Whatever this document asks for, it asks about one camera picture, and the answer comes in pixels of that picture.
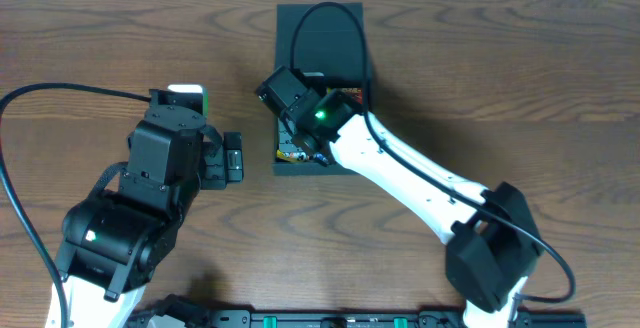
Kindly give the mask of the black gift box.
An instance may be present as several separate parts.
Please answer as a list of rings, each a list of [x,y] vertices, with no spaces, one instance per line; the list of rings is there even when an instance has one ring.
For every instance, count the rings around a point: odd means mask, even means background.
[[[290,53],[291,39],[308,4],[280,4],[276,9],[274,66],[294,66],[303,72],[321,72],[328,88],[361,88],[361,44],[352,20],[341,10],[327,7],[315,10],[305,20]],[[277,176],[350,175],[339,165],[324,167],[309,159],[289,163],[276,158],[276,151],[299,151],[283,124],[274,122],[273,173]]]

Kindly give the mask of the yellow Hacks candy bag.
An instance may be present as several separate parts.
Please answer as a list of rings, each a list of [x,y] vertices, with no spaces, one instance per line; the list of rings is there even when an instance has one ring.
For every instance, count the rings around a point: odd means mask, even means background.
[[[299,151],[283,152],[281,150],[277,150],[276,158],[289,163],[301,163],[309,160],[306,153]]]

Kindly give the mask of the red Hello Panda box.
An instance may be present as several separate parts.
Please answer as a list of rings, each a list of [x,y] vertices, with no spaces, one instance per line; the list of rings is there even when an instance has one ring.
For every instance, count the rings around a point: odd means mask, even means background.
[[[340,91],[347,96],[354,99],[357,103],[362,103],[362,89],[361,88],[328,88],[327,92]]]

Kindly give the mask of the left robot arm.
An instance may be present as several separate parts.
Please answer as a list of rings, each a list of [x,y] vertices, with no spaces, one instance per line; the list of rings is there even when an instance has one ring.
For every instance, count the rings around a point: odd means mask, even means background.
[[[240,133],[219,133],[207,114],[200,85],[151,91],[127,161],[109,166],[63,220],[55,264],[64,295],[51,302],[66,311],[50,310],[47,326],[124,326],[199,192],[243,180]]]

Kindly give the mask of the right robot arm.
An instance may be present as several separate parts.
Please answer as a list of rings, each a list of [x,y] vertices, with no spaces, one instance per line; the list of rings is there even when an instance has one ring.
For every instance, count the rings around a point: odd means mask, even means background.
[[[445,274],[464,297],[467,327],[512,327],[516,296],[543,253],[524,195],[458,176],[391,133],[363,104],[328,90],[320,73],[284,66],[256,90],[296,146],[378,185],[445,245]]]

